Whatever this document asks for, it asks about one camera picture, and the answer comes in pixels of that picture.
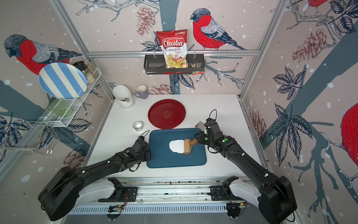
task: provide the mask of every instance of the purple mug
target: purple mug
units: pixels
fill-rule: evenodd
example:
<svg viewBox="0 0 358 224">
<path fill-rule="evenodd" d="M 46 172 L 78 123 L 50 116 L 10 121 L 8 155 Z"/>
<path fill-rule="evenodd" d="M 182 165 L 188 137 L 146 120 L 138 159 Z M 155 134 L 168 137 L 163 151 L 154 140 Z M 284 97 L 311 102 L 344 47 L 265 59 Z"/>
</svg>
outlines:
<svg viewBox="0 0 358 224">
<path fill-rule="evenodd" d="M 136 97 L 139 97 L 139 98 L 142 98 L 142 99 L 147 99 L 148 98 L 147 87 L 146 86 L 138 86 L 137 92 L 135 92 L 134 95 Z"/>
</svg>

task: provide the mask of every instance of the black metal basket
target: black metal basket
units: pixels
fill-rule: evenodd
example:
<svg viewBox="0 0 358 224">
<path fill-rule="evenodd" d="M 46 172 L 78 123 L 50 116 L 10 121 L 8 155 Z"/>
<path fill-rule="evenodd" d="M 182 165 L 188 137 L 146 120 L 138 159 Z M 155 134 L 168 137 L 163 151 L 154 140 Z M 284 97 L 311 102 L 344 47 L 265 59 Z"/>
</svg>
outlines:
<svg viewBox="0 0 358 224">
<path fill-rule="evenodd" d="M 190 67 L 193 64 L 201 63 L 201 67 L 197 68 L 162 68 L 165 66 L 164 55 L 157 54 L 156 58 L 154 55 L 146 55 L 144 58 L 144 70 L 148 75 L 165 75 L 165 74 L 192 74 L 193 72 L 203 72 L 205 69 L 204 55 L 187 54 L 187 63 Z"/>
</svg>

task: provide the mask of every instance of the small metal bowl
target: small metal bowl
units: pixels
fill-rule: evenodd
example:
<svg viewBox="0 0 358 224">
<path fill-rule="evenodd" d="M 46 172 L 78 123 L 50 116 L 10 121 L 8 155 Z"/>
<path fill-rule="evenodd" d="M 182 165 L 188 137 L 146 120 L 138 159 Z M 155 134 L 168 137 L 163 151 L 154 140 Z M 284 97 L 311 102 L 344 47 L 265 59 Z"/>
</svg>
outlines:
<svg viewBox="0 0 358 224">
<path fill-rule="evenodd" d="M 143 123 L 141 121 L 136 121 L 133 124 L 133 128 L 134 130 L 140 132 L 141 130 L 143 130 Z"/>
</svg>

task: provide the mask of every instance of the white dough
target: white dough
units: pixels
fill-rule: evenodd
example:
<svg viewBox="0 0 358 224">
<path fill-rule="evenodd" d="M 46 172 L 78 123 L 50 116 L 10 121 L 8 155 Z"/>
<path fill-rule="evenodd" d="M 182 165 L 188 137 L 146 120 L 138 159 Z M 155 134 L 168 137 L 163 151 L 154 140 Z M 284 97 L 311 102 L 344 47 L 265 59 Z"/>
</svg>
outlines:
<svg viewBox="0 0 358 224">
<path fill-rule="evenodd" d="M 184 140 L 174 140 L 169 142 L 169 148 L 176 153 L 184 153 Z"/>
</svg>

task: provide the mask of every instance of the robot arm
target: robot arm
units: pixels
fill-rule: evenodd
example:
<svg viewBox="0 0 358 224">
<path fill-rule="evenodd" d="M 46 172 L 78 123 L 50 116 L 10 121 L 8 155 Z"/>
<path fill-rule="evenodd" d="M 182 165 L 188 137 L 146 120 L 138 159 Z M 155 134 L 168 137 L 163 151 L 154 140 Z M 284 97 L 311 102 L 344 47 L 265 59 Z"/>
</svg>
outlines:
<svg viewBox="0 0 358 224">
<path fill-rule="evenodd" d="M 139 136 L 132 147 L 123 152 L 118 152 L 102 162 L 78 169 L 63 167 L 39 194 L 38 199 L 41 202 L 41 208 L 46 211 L 51 221 L 58 220 L 69 213 L 75 204 L 81 203 L 83 198 L 82 195 L 79 196 L 79 192 L 89 184 L 112 173 L 122 172 L 137 163 L 140 164 L 149 160 L 148 143 L 144 141 L 143 136 Z M 94 191 L 100 192 L 102 187 L 98 187 Z M 111 192 L 105 192 L 105 194 L 108 195 L 113 192 L 114 188 L 111 187 Z"/>
<path fill-rule="evenodd" d="M 233 176 L 223 183 L 226 198 L 229 199 L 230 195 L 242 197 L 242 194 L 252 194 L 248 200 L 253 205 L 258 202 L 259 210 L 271 224 L 281 223 L 297 209 L 291 182 L 285 176 L 278 178 L 258 164 L 245 153 L 235 139 L 223 135 L 215 119 L 208 118 L 204 125 L 206 131 L 195 135 L 197 142 L 213 148 L 215 152 L 211 153 L 220 153 L 233 162 L 250 178 L 261 194 L 254 196 L 253 189 Z"/>
</svg>

